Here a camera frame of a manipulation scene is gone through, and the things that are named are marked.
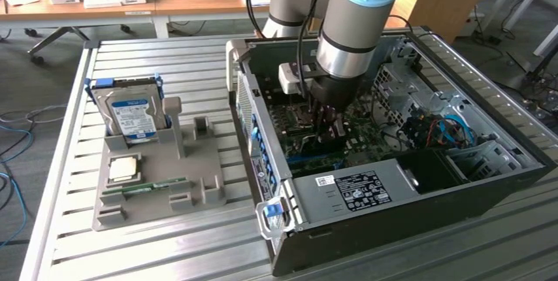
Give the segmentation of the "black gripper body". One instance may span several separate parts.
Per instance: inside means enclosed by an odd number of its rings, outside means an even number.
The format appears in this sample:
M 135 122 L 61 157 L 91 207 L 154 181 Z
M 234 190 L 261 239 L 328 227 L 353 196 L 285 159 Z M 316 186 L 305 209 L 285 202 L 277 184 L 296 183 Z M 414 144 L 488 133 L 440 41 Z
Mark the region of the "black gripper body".
M 332 76 L 314 78 L 312 95 L 324 105 L 333 107 L 337 112 L 345 112 L 356 100 L 362 79 L 362 76 L 356 78 L 334 78 Z

